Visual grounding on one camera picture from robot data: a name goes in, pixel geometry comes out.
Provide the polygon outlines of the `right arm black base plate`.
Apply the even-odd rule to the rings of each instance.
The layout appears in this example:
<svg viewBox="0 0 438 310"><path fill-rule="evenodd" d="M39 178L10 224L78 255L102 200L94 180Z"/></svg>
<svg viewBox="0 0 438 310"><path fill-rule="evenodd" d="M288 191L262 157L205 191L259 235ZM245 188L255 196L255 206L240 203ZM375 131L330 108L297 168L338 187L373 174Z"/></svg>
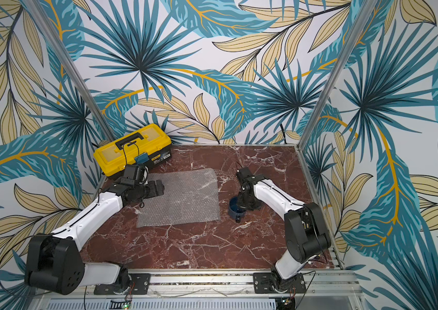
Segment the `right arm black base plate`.
<svg viewBox="0 0 438 310"><path fill-rule="evenodd" d="M256 294L298 294L307 291L307 283L302 274L297 274L289 279L283 279L276 271L270 271L254 273L252 278Z"/></svg>

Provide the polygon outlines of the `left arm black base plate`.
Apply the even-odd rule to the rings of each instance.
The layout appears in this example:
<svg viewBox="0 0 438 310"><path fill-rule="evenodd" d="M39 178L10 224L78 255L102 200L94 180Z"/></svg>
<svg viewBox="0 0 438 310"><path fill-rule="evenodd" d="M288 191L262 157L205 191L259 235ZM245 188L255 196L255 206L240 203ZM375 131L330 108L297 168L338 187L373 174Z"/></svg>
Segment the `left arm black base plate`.
<svg viewBox="0 0 438 310"><path fill-rule="evenodd" d="M129 273L114 284L99 284L94 289L95 295L146 295L151 275L149 273Z"/></svg>

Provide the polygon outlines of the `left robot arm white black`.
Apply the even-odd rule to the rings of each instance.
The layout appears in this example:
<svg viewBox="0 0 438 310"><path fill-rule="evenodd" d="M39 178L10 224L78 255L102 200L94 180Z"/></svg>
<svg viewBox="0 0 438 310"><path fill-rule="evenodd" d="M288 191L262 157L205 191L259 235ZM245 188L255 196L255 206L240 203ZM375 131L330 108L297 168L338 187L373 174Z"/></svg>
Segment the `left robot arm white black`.
<svg viewBox="0 0 438 310"><path fill-rule="evenodd" d="M28 245L25 285L61 295L90 285L108 285L118 294L127 293L132 279L122 263L87 263L80 251L124 207L162 196L164 190L161 180L134 187L116 183L67 223L49 234L34 235Z"/></svg>

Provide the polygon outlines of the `dark blue mug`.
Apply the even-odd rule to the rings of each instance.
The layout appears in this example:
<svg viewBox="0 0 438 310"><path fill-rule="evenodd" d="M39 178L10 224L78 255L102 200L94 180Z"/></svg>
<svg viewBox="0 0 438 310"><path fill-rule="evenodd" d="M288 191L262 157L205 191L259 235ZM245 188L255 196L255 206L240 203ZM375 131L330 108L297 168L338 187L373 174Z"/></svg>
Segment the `dark blue mug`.
<svg viewBox="0 0 438 310"><path fill-rule="evenodd" d="M237 196L230 199L228 214L236 223L240 223L242 218L246 215L246 210L238 206Z"/></svg>

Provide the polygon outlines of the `clear bubble wrap sheet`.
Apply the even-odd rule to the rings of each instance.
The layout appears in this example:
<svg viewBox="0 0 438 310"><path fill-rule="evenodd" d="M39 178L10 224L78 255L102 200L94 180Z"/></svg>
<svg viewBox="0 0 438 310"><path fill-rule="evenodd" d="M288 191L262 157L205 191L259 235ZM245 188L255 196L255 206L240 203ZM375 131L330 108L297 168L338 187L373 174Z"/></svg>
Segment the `clear bubble wrap sheet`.
<svg viewBox="0 0 438 310"><path fill-rule="evenodd" d="M220 219L218 179L214 169L155 173L164 195L148 198L138 215L138 227L169 226L210 222Z"/></svg>

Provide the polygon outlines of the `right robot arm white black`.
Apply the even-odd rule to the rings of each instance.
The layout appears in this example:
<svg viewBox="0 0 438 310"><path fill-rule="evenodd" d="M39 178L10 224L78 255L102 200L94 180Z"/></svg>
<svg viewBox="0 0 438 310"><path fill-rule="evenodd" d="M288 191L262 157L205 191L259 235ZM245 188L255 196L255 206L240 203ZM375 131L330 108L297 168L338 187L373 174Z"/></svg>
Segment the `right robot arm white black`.
<svg viewBox="0 0 438 310"><path fill-rule="evenodd" d="M254 211L265 204L284 221L287 250L267 279L258 281L267 285L261 292L286 293L295 289L304 281L300 270L332 245L322 208L293 198L264 175L253 175L247 167L237 170L236 177L240 184L239 209Z"/></svg>

